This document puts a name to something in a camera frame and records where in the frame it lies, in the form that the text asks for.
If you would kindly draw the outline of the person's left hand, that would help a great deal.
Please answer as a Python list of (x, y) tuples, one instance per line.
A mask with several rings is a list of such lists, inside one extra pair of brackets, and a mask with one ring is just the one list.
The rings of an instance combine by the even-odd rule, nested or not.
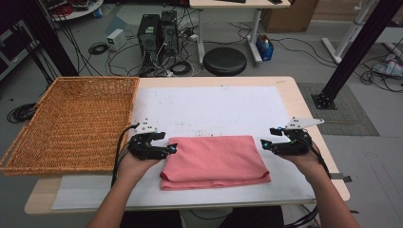
[(118, 168), (118, 181), (137, 183), (149, 168), (159, 163), (159, 160), (139, 160), (131, 153), (127, 153), (121, 160)]

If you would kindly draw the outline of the cardboard box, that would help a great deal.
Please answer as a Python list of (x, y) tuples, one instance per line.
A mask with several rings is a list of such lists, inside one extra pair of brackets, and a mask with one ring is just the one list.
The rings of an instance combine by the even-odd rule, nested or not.
[(319, 0), (288, 0), (287, 9), (265, 9), (261, 24), (266, 32), (305, 32), (317, 9)]

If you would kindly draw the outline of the person's dark trousers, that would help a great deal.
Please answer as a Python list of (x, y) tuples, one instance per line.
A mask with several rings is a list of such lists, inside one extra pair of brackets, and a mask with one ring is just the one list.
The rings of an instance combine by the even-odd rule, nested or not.
[[(238, 207), (218, 228), (283, 228), (280, 206)], [(120, 228), (184, 228), (178, 210), (124, 212)]]

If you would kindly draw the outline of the grey metal rack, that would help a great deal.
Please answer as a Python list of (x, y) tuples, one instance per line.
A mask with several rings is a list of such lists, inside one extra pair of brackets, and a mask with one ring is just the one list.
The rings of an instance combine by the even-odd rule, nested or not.
[(0, 81), (8, 76), (39, 41), (31, 34), (23, 20), (10, 26), (0, 23)]

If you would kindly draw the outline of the black computer tower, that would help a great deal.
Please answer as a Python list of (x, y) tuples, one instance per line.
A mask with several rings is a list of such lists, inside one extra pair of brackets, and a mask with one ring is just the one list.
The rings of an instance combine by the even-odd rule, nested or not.
[(160, 18), (164, 44), (164, 54), (173, 56), (178, 53), (178, 28), (177, 12), (175, 10), (163, 10)]
[(159, 22), (159, 14), (144, 14), (137, 32), (144, 63), (147, 66), (159, 64), (159, 50), (161, 47)]

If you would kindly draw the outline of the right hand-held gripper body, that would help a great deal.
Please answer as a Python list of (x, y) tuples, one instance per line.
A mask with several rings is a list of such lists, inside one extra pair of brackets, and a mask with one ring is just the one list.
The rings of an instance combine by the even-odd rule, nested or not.
[(313, 145), (312, 137), (306, 131), (306, 128), (323, 123), (323, 119), (293, 117), (283, 127), (283, 135), (289, 139), (289, 142), (273, 143), (272, 152), (279, 156), (306, 154)]

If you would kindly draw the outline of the blue box with bottle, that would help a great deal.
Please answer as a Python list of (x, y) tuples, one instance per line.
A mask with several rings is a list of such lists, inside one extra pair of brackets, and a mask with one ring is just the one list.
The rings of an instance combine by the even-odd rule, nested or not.
[(256, 41), (256, 47), (263, 61), (270, 61), (274, 52), (274, 45), (266, 35), (259, 35)]

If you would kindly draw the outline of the grey tape strip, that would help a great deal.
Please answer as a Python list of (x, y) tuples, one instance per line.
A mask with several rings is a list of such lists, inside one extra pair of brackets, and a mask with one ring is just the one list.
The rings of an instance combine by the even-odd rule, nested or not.
[(351, 182), (352, 178), (350, 176), (345, 176), (342, 173), (331, 173), (332, 180), (343, 180), (344, 182)]

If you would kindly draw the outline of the black round stool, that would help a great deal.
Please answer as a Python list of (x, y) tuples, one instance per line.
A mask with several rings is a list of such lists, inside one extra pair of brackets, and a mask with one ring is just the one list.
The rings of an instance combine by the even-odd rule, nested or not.
[(216, 47), (202, 58), (204, 68), (216, 76), (235, 76), (247, 67), (245, 55), (231, 47)]

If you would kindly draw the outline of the person's right hand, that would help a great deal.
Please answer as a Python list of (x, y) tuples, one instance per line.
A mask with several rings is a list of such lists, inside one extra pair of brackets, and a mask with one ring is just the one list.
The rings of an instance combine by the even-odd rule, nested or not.
[(304, 155), (282, 156), (282, 158), (293, 163), (310, 183), (329, 179), (319, 158), (312, 149), (309, 149)]

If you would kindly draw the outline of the wicker basket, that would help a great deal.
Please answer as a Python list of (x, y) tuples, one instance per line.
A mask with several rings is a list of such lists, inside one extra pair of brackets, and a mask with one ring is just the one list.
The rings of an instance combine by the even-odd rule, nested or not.
[(130, 125), (138, 77), (59, 77), (0, 159), (5, 176), (108, 172)]

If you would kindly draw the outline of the round white table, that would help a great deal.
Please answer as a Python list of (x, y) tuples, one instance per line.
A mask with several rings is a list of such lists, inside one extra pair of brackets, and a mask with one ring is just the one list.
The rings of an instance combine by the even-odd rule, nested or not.
[(104, 0), (39, 0), (39, 2), (52, 21), (66, 21), (95, 12)]

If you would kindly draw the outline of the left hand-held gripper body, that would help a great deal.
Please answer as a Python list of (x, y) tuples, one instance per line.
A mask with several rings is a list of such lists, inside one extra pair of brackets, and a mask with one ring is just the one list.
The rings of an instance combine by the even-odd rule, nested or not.
[(148, 119), (138, 122), (134, 129), (134, 135), (128, 142), (128, 151), (136, 158), (144, 160), (164, 160), (167, 154), (167, 147), (153, 146), (152, 142), (157, 128)]

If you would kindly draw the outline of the black metal post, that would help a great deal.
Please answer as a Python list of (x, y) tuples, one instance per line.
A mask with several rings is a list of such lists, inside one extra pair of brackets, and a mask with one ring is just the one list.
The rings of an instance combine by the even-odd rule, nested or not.
[(16, 4), (29, 24), (31, 32), (43, 45), (60, 74), (62, 76), (77, 76), (78, 71), (69, 59), (38, 1), (16, 0)]
[(334, 109), (334, 100), (360, 61), (403, 6), (403, 0), (380, 0), (356, 36), (332, 77), (319, 94), (312, 99), (317, 109)]

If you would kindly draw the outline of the white power supply box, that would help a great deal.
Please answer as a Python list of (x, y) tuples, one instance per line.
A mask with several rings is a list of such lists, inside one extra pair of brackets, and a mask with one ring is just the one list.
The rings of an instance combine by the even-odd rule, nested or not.
[(120, 28), (115, 29), (106, 39), (110, 49), (113, 51), (119, 50), (126, 44), (125, 32)]

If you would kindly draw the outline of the pink tank top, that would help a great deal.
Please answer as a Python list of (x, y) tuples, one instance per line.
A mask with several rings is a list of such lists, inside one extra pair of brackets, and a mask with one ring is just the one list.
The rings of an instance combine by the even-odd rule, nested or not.
[(271, 181), (252, 136), (174, 137), (177, 152), (160, 173), (165, 191), (224, 188)]

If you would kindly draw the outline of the grey floor mat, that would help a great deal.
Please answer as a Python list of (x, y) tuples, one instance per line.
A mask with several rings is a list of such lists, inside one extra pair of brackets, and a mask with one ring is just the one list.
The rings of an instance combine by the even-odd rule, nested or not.
[(329, 109), (317, 108), (313, 99), (324, 84), (298, 83), (297, 86), (312, 116), (324, 120), (324, 123), (318, 126), (323, 135), (376, 137), (379, 135), (348, 85), (341, 88), (334, 100), (334, 106)]

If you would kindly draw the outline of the white table mat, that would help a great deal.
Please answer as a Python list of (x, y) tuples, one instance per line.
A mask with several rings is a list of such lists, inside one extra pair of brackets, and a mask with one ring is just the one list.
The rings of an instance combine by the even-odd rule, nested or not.
[(134, 102), (131, 121), (148, 119), (165, 137), (252, 136), (271, 181), (244, 186), (165, 191), (161, 177), (166, 159), (152, 166), (137, 183), (127, 203), (130, 210), (219, 207), (310, 202), (312, 187), (290, 162), (264, 150), (261, 140), (287, 142), (270, 134), (291, 120), (274, 86), (142, 87)]

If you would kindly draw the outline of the white desk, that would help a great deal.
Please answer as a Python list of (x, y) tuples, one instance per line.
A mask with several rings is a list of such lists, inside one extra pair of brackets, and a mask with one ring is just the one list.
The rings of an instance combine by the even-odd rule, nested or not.
[(262, 59), (259, 55), (256, 47), (256, 41), (258, 37), (258, 26), (261, 12), (264, 9), (287, 9), (291, 6), (289, 0), (280, 0), (280, 3), (272, 3), (271, 0), (245, 0), (244, 3), (236, 3), (222, 0), (188, 0), (189, 6), (192, 9), (198, 11), (199, 18), (199, 31), (197, 48), (199, 54), (199, 62), (202, 64), (203, 57), (205, 55), (204, 41), (203, 41), (203, 25), (204, 16), (203, 11), (205, 9), (253, 9), (255, 11), (253, 17), (253, 26), (251, 33), (246, 37), (246, 42), (251, 50), (254, 63), (262, 63)]

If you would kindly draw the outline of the crumpled plastic bag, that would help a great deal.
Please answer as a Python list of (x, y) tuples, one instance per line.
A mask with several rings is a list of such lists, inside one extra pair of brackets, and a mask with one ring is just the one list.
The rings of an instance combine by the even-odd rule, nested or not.
[(394, 54), (386, 56), (385, 60), (372, 68), (373, 72), (403, 78), (403, 64)]

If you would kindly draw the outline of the white metal stand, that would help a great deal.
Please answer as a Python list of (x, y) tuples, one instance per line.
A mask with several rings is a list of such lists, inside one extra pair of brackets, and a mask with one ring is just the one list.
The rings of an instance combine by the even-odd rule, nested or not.
[(321, 39), (322, 44), (327, 48), (329, 54), (336, 64), (341, 63), (341, 54), (355, 39), (355, 35), (362, 28), (363, 20), (373, 4), (374, 0), (359, 0), (358, 4), (355, 6), (355, 10), (358, 11), (358, 15), (352, 21), (352, 24), (349, 26), (347, 32), (337, 47), (334, 47), (328, 38)]

